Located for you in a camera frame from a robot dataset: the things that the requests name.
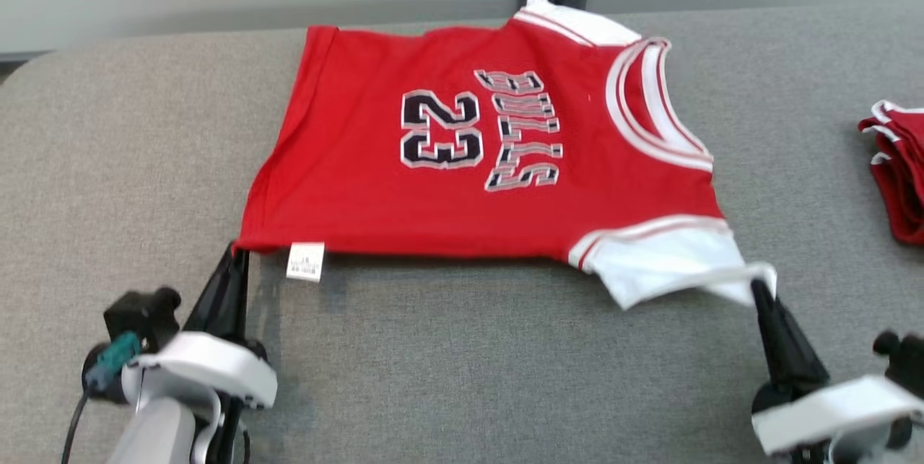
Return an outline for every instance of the folded clothing stack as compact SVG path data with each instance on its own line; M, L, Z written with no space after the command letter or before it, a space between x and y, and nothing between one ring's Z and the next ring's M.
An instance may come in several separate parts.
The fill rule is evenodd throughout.
M876 135L880 152L869 168L885 200L892 234L901 242L924 244L924 108L903 109L882 100L859 129Z

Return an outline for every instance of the gray fabric surface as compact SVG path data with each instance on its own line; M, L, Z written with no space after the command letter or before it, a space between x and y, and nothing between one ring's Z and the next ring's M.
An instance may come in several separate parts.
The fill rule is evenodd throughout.
M924 105L924 14L618 19L673 40L674 106L716 157L743 253L776 265L832 376L881 372L874 336L924 328L924 254L892 240L855 123L880 98ZM79 365L124 290L171 284L185 317L237 234L303 37L122 40L0 88L4 462L59 458ZM330 256L321 284L283 274L284 253L251 274L250 329L280 379L276 407L245 417L251 462L765 461L752 310L687 292L621 312L595 278L543 261ZM129 415L90 405L72 462L105 461Z

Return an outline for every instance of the black cable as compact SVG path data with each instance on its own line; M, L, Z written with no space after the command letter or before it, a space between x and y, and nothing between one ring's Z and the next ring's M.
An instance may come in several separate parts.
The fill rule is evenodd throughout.
M244 430L244 464L250 464L250 434Z
M61 452L61 464L67 464L70 460L70 447L74 444L74 434L77 432L77 424L80 422L80 414L83 413L83 407L87 405L87 399L90 398L90 389L87 388L80 396L77 402L77 408L74 409L74 415L70 418L70 428L67 429L67 438L64 440L64 451Z

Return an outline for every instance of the red basketball jersey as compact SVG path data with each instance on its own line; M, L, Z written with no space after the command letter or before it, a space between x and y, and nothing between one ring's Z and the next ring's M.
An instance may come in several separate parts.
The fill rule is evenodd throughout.
M924 244L924 109L881 100L859 129L876 133L880 152L869 169L885 201L892 234L902 242Z
M624 307L715 283L743 261L668 99L669 47L546 0L499 29L311 27L237 246L547 257Z

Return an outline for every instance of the white tag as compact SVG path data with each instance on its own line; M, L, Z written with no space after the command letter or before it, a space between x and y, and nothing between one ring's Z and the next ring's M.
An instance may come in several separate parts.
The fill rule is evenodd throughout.
M309 282L320 282L321 264L324 262L323 242L296 242L289 250L286 277Z

